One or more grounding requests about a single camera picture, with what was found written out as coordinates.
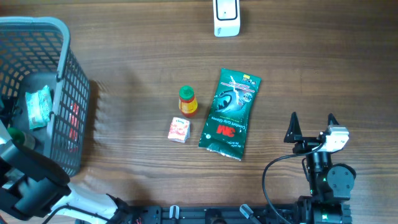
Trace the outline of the orange sauce bottle green cap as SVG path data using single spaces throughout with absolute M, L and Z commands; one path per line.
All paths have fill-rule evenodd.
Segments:
M 182 86 L 179 90 L 178 107 L 185 117 L 192 117 L 198 109 L 198 102 L 191 86 Z

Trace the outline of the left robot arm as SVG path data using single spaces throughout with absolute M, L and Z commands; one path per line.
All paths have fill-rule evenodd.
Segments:
M 64 215 L 77 223 L 131 223 L 126 202 L 70 183 L 57 163 L 11 137 L 16 105 L 16 97 L 1 97 L 1 210 L 24 221 Z

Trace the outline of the small red white carton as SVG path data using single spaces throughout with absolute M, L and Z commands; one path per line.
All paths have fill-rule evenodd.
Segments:
M 173 117 L 167 138 L 171 141 L 182 142 L 190 137 L 189 120 Z

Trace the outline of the green lid glass jar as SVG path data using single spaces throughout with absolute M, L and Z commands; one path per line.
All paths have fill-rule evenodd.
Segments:
M 11 138 L 15 140 L 18 144 L 23 145 L 31 150 L 35 149 L 36 141 L 33 135 L 13 127 L 8 128 L 7 131 L 10 134 Z

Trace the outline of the pale green tissue packet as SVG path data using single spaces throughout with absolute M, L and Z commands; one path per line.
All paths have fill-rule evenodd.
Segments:
M 52 98 L 50 88 L 45 85 L 43 89 L 35 93 L 26 93 L 25 102 L 27 105 L 29 129 L 43 128 L 50 121 L 52 112 Z

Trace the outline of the green 3M gloves packet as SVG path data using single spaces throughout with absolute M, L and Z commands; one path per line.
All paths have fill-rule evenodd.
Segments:
M 243 158 L 251 109 L 260 84 L 260 77 L 221 69 L 199 148 L 239 161 Z

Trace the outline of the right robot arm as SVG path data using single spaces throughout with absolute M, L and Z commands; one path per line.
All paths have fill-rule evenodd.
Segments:
M 317 137 L 302 135 L 299 119 L 292 113 L 285 143 L 294 143 L 293 155 L 304 156 L 302 166 L 310 186 L 310 195 L 295 202 L 294 223 L 353 222 L 346 201 L 351 198 L 356 171 L 346 164 L 333 164 L 331 155 L 341 151 L 349 140 L 349 131 L 333 114 L 328 115 L 327 128 Z

